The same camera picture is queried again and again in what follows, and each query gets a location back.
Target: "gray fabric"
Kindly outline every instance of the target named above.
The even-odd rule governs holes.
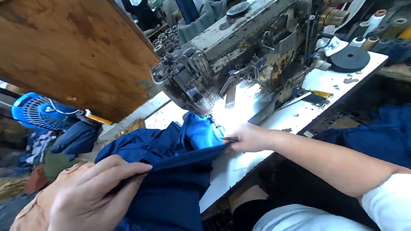
[[[195,22],[186,25],[184,19],[178,23],[178,36],[180,37],[180,44],[183,45],[190,41],[198,34],[203,32],[209,26],[224,17],[227,12],[227,0],[219,2],[207,1],[199,10],[200,18]]]
[[[17,214],[34,199],[37,193],[18,196],[0,205],[0,231],[9,231]]]

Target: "wooden board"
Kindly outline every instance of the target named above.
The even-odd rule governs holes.
[[[114,0],[0,3],[0,79],[118,122],[153,97],[159,58]]]
[[[410,67],[405,64],[383,67],[378,71],[378,74],[398,80],[411,82],[411,70]]]

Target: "industrial sewing machine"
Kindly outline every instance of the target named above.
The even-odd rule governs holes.
[[[253,89],[253,113],[247,119],[259,124],[291,99],[312,67],[320,66],[320,60],[307,57],[325,25],[338,26],[348,18],[348,12],[328,6],[342,2],[350,1],[237,4],[180,49],[160,54],[152,78],[179,107],[200,117],[212,114],[226,95],[226,106],[233,104],[236,86]]]

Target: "left hand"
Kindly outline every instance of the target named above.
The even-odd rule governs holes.
[[[127,163],[112,155],[85,172],[74,185],[61,189],[50,211],[48,231],[112,231],[126,214],[145,175],[107,195],[121,180],[149,172],[152,166]]]

